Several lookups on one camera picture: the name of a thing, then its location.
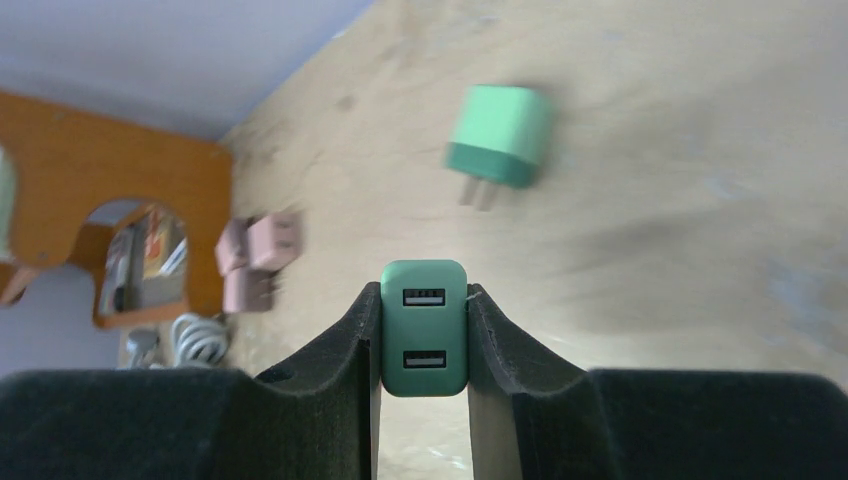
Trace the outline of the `pink plug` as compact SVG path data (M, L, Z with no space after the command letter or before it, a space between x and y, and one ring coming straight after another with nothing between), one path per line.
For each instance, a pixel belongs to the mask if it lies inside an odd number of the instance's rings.
M232 218L226 223L215 246L217 268L221 276L249 263L247 229L248 221L245 218Z
M223 276L225 314L267 312L273 308L274 274L241 267Z

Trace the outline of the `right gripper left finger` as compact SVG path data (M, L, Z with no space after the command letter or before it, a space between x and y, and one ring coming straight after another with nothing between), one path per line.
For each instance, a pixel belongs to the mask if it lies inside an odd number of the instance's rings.
M5 479L373 479L380 288L258 375L27 371L1 382Z

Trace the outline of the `green plug strip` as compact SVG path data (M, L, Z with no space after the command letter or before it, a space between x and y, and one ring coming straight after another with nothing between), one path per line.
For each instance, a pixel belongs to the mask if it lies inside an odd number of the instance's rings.
M448 397L468 383L467 274L450 259L396 260L380 279L381 375L395 397Z

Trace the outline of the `green plug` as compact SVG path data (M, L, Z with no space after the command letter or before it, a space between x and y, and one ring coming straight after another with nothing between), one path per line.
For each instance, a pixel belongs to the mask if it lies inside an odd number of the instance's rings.
M445 159L448 169L467 176L460 203L472 204L477 190L482 189L479 208L486 210L499 187L531 187L549 150L553 116L550 98L537 89L471 86Z

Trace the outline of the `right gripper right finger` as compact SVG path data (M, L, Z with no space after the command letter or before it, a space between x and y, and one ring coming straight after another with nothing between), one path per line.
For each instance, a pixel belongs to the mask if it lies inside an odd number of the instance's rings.
M843 479L847 396L787 372L584 370L468 289L478 479Z

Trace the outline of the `pink plug strip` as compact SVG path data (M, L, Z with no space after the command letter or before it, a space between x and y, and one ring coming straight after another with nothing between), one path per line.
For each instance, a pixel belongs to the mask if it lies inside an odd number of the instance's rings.
M247 229L249 264L254 270L276 272L301 252L301 219L298 212L269 213Z

